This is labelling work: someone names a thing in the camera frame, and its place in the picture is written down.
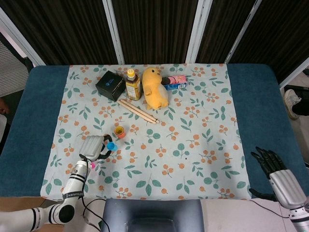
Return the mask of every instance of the bottle cap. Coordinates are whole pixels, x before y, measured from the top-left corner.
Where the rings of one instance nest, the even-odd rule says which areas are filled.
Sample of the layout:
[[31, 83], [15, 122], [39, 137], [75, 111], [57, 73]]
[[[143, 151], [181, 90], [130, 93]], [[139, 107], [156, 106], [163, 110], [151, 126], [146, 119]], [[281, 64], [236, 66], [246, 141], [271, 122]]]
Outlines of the bottle cap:
[[134, 77], [135, 77], [135, 72], [134, 72], [134, 70], [133, 70], [133, 69], [129, 69], [129, 70], [127, 71], [127, 76], [128, 76], [129, 78], [134, 78]]

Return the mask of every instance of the black box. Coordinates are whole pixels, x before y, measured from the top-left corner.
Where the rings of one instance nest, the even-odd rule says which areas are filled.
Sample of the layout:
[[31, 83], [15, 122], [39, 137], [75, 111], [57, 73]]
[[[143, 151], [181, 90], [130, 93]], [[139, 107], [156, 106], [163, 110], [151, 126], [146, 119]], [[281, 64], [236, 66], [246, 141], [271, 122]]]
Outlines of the black box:
[[98, 83], [96, 83], [96, 87], [101, 95], [113, 101], [117, 101], [119, 96], [126, 89], [126, 81], [121, 76], [107, 71]]

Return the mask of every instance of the bottle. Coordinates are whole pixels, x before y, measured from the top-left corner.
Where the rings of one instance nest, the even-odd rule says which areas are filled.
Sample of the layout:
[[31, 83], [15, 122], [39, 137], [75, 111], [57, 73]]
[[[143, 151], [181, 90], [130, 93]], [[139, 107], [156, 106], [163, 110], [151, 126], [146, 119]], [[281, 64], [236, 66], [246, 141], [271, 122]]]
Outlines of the bottle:
[[140, 78], [135, 74], [133, 69], [127, 71], [126, 90], [130, 99], [139, 100], [141, 97]]

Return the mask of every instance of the blue cup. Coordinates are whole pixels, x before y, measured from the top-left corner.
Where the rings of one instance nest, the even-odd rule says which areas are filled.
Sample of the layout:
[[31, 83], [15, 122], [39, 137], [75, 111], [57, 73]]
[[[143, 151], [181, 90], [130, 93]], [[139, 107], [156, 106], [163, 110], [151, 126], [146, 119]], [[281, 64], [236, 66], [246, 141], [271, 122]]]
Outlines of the blue cup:
[[109, 142], [107, 145], [106, 145], [107, 149], [109, 149], [110, 151], [117, 151], [118, 150], [118, 146], [113, 143], [113, 142]]

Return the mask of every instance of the person's hand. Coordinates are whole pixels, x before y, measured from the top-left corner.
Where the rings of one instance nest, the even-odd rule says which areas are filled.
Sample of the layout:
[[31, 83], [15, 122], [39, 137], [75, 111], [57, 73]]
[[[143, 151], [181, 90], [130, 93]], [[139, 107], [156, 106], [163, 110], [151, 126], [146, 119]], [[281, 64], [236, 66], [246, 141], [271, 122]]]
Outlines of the person's hand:
[[0, 114], [8, 114], [10, 109], [3, 99], [0, 98]]

